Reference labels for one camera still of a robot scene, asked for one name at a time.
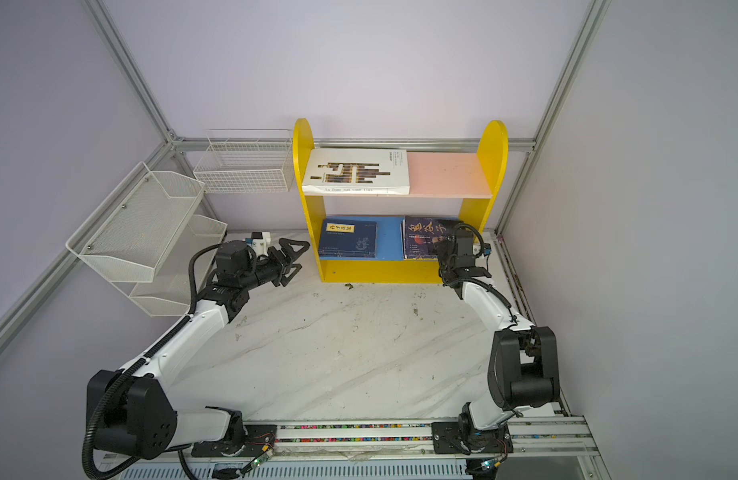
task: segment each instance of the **bookshelf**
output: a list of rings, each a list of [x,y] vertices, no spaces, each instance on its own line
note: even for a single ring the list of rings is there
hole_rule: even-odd
[[[307,120],[300,118],[294,126],[292,154],[294,176],[300,191],[302,208],[313,245],[318,273],[323,282],[336,283],[440,283],[438,262],[434,260],[403,260],[398,257],[400,217],[362,216],[377,221],[378,245],[376,259],[319,258],[318,240],[326,215],[323,194],[302,191],[310,152],[314,148],[313,132]],[[483,131],[478,151],[474,154],[444,154],[409,152],[410,194],[368,195],[338,194],[348,197],[416,197],[462,198],[460,220],[483,232],[494,200],[505,177],[508,159],[508,132],[503,122],[489,122]],[[383,251],[392,252],[380,255]]]

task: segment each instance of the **purple book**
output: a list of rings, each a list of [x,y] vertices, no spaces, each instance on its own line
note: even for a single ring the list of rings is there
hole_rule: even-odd
[[[403,219],[403,258],[436,258],[435,244],[453,234],[456,218],[406,216]]]

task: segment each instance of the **yellow title label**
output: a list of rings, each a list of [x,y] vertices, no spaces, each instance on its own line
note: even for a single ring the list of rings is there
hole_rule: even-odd
[[[348,234],[352,234],[355,230],[355,225],[326,224],[327,232],[346,232]]]

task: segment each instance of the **black mounting plate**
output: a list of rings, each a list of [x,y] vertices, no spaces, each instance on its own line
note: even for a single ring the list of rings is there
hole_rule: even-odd
[[[262,447],[264,447],[266,438],[268,438],[269,444],[275,446],[273,442],[275,441],[275,434],[278,426],[249,425],[248,423],[245,423],[244,428],[246,428],[246,443],[238,453],[236,453],[238,447],[229,445],[225,442],[200,442],[193,445],[193,451],[190,455],[195,458],[256,457],[262,453]],[[250,442],[259,443],[260,445],[250,445]]]
[[[434,422],[432,425],[432,449],[435,453],[462,453],[454,445],[460,445],[462,434],[457,422]],[[483,453],[512,453],[512,440],[507,425],[497,430],[476,432],[469,440],[473,455]]]

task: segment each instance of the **pink shelf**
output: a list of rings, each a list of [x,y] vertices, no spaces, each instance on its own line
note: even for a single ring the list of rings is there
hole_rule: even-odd
[[[491,198],[476,154],[409,152],[409,195],[309,194],[315,197]]]

